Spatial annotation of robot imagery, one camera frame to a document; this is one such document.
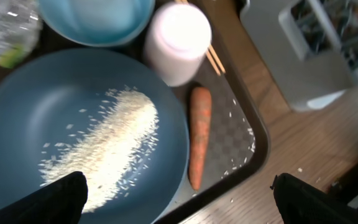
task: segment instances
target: large blue bowl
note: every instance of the large blue bowl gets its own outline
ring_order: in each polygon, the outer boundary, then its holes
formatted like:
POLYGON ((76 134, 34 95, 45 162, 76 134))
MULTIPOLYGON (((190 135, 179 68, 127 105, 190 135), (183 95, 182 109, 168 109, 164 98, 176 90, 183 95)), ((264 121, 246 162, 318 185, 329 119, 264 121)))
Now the large blue bowl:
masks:
POLYGON ((45 22, 60 35, 93 47, 125 45, 142 32, 155 0, 39 0, 45 22))
POLYGON ((98 118, 109 88, 136 86, 154 103, 159 118, 156 150, 136 186, 109 201, 80 223, 152 223, 166 209, 185 174, 189 155, 183 108, 154 72, 107 50, 74 49, 37 59, 0 84, 0 208, 35 192, 43 182, 42 159, 58 155, 55 142, 74 143, 68 134, 86 130, 98 118), (74 124, 67 130, 67 124, 74 124), (51 146, 43 148, 46 142, 51 146))

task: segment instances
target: white jar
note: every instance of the white jar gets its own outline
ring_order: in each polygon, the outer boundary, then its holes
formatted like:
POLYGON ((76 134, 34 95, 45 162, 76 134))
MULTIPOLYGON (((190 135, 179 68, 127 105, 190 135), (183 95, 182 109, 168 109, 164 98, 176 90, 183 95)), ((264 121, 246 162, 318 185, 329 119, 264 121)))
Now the white jar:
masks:
POLYGON ((144 59, 168 86, 180 86, 196 74, 211 37, 211 26, 201 10, 170 2, 152 20, 144 59))

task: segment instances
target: black tray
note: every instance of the black tray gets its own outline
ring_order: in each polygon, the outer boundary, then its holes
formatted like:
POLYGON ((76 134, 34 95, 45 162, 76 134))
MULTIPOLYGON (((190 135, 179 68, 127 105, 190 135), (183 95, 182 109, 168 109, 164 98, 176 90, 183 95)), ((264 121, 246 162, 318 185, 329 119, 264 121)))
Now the black tray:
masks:
MULTIPOLYGON (((156 8, 166 2, 169 0, 157 0, 156 8)), ((195 4, 203 10, 203 6, 197 1, 195 4)), ((141 61, 144 37, 145 31, 127 47, 114 50, 141 61)), ((23 63, 44 54, 74 47, 84 46, 64 39, 44 23, 38 46, 23 63)), ((185 179, 163 217, 156 223, 183 221, 261 170, 269 155, 269 136, 266 128, 214 27, 213 47, 226 69, 226 74, 219 77, 209 61, 205 60, 192 82, 173 88, 186 113, 188 97, 194 86, 209 88, 213 97, 211 133, 203 184, 195 194, 188 179, 185 179), (255 153, 250 150, 252 144, 255 144, 255 153)), ((0 81, 11 72, 12 70, 0 68, 0 81)))

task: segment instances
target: container lid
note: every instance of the container lid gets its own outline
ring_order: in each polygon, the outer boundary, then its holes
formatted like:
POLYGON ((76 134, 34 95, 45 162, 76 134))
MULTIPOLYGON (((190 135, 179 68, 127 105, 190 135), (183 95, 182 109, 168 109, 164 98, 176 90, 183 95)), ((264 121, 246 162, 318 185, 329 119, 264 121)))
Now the container lid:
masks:
POLYGON ((201 10, 192 4, 172 4, 159 19, 161 38, 169 47, 192 56, 205 54, 212 33, 201 10))

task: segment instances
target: carrot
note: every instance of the carrot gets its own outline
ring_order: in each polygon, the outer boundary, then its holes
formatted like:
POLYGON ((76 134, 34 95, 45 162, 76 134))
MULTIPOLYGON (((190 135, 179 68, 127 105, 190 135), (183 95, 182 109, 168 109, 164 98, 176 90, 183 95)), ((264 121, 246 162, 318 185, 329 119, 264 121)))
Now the carrot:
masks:
POLYGON ((194 190, 201 187, 204 160, 208 147, 212 99, 207 88, 196 87, 190 97, 190 166, 189 180, 194 190))

